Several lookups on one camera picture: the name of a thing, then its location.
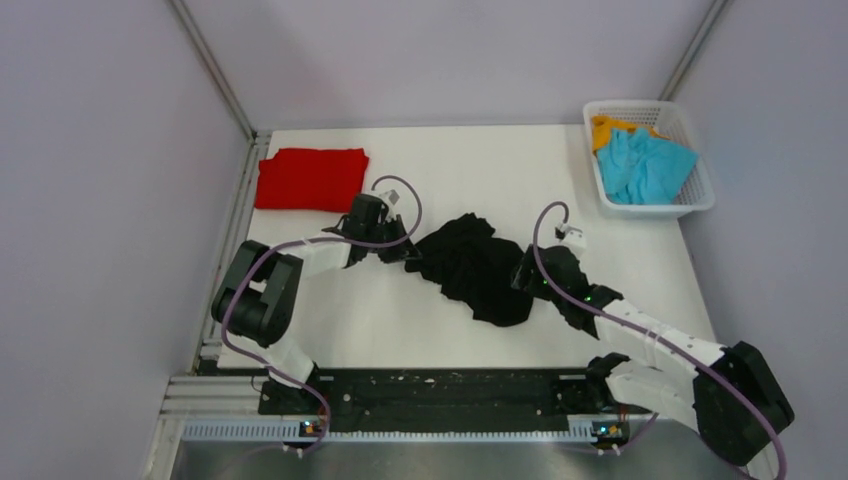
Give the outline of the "black t shirt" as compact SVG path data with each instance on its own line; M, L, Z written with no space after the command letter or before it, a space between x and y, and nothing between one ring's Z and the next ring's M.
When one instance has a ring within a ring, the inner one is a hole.
M524 251L508 239L495 236L486 219L466 213L421 239L420 258L405 263L440 286L450 300L466 304L476 321L512 327L528 320L533 297L511 286L514 268Z

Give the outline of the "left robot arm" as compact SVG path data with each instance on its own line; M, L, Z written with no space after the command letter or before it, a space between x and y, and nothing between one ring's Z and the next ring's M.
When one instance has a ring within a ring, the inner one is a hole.
M384 263L419 257L395 206L396 191L358 194L350 211L321 235L279 250L255 240L237 249L211 305L226 348L268 370L284 384L283 401L297 413L319 404L320 386L309 379L315 364L287 331L301 283L350 268L375 253Z

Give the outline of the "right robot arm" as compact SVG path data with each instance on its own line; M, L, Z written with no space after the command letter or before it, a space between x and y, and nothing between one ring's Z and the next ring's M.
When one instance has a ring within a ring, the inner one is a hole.
M512 286L552 303L570 327L609 347L590 362L586 385L600 412L624 403L658 413L735 466L750 463L795 420L756 347L703 340L651 317L620 292L589 283L565 246L529 246Z

